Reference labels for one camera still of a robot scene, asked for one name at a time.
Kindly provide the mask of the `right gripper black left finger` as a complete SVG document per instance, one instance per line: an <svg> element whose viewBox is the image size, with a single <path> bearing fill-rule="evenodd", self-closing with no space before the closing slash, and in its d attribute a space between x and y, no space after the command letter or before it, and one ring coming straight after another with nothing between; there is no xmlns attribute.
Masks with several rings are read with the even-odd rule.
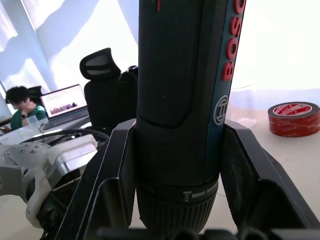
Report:
<svg viewBox="0 0 320 240"><path fill-rule="evenodd" d="M56 240L95 240L103 228L127 229L135 199L134 130L117 125L89 161L55 235Z"/></svg>

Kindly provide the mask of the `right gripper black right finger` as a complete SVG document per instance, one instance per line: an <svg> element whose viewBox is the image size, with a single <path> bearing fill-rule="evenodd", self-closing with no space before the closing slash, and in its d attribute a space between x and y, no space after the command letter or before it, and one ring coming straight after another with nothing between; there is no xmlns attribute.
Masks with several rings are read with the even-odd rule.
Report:
<svg viewBox="0 0 320 240"><path fill-rule="evenodd" d="M289 175L249 128L226 121L221 157L220 176L238 229L319 229Z"/></svg>

